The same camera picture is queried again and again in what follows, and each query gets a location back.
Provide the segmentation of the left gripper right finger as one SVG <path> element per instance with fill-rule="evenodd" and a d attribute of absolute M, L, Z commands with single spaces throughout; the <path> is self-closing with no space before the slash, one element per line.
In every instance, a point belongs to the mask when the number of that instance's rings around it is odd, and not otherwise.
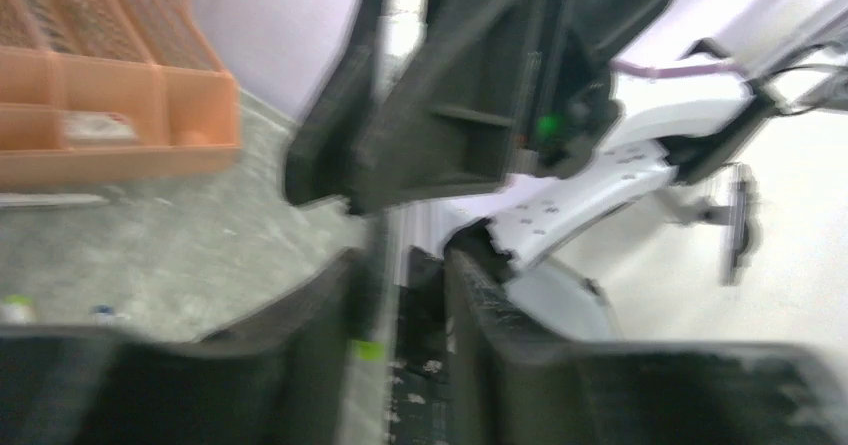
<path fill-rule="evenodd" d="M 450 251 L 463 444 L 843 444 L 847 395 L 811 351 L 739 342 L 565 340 Z"/>

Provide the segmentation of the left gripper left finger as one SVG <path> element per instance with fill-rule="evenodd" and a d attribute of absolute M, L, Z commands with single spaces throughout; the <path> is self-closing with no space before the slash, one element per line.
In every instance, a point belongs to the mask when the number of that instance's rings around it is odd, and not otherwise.
<path fill-rule="evenodd" d="M 377 246 L 348 248 L 293 290 L 204 336 L 281 344 L 262 443 L 334 442 L 348 354 L 376 338 L 384 267 Z"/>

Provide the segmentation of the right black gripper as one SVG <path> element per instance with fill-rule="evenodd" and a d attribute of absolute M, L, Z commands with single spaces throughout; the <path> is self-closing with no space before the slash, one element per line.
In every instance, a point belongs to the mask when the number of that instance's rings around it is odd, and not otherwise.
<path fill-rule="evenodd" d="M 622 112 L 611 61 L 671 0 L 445 0 L 357 142 L 357 208 L 498 188 L 514 151 L 544 174 L 582 168 Z M 286 152 L 293 206 L 348 193 L 374 108 L 383 0 L 361 0 L 347 45 Z"/>

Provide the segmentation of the white marker green end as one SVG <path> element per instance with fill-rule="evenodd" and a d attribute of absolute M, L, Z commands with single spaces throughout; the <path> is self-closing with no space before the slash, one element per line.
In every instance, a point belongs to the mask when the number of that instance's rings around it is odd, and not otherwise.
<path fill-rule="evenodd" d="M 353 334 L 337 437 L 339 444 L 348 445 L 385 442 L 398 296 L 395 212 L 367 221 L 363 252 L 351 291 Z"/>

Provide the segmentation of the white marker blue end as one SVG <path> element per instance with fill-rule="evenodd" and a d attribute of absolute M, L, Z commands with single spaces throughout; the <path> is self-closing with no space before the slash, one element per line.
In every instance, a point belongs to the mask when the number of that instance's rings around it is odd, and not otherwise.
<path fill-rule="evenodd" d="M 109 305 L 96 305 L 90 310 L 92 319 L 97 325 L 122 326 L 126 325 L 129 316 Z"/>

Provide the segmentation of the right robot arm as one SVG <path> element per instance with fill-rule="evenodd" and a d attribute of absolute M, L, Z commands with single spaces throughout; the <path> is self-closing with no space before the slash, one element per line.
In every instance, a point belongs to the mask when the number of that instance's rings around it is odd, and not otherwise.
<path fill-rule="evenodd" d="M 719 170 L 814 53 L 847 69 L 847 0 L 361 0 L 284 160 L 295 206 L 469 197 L 450 245 L 534 268 L 594 222 Z"/>

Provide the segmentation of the white pen by organizer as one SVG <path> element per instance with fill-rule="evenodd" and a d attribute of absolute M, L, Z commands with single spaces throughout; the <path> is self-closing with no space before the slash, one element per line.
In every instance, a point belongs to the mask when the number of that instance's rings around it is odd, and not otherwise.
<path fill-rule="evenodd" d="M 1 194 L 2 209 L 97 206 L 110 203 L 109 199 L 93 194 Z"/>

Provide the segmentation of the small white eraser box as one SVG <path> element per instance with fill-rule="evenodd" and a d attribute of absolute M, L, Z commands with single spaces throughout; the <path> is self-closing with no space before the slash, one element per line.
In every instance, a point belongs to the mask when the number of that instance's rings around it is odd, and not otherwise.
<path fill-rule="evenodd" d="M 66 141 L 74 146 L 136 144 L 132 121 L 113 112 L 66 111 L 60 120 Z"/>

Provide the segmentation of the orange desk file organizer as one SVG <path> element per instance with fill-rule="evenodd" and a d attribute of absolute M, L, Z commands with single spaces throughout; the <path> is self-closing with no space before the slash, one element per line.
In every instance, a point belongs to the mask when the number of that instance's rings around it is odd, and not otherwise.
<path fill-rule="evenodd" d="M 5 189 L 224 169 L 238 97 L 189 0 L 1 0 Z M 70 145 L 66 111 L 122 114 L 139 141 Z"/>

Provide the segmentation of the white marker multicolour label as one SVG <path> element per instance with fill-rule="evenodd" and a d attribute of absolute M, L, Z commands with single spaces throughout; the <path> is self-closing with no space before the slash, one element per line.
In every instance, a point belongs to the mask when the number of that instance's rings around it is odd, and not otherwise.
<path fill-rule="evenodd" d="M 1 319 L 10 324 L 33 324 L 38 321 L 32 300 L 22 295 L 9 295 L 1 300 Z"/>

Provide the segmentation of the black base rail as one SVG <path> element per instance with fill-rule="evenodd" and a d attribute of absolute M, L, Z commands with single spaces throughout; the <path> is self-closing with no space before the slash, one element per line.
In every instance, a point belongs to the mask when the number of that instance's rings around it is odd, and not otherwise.
<path fill-rule="evenodd" d="M 400 288 L 395 359 L 386 442 L 454 444 L 455 414 L 449 375 L 444 269 L 440 259 L 413 247 Z"/>

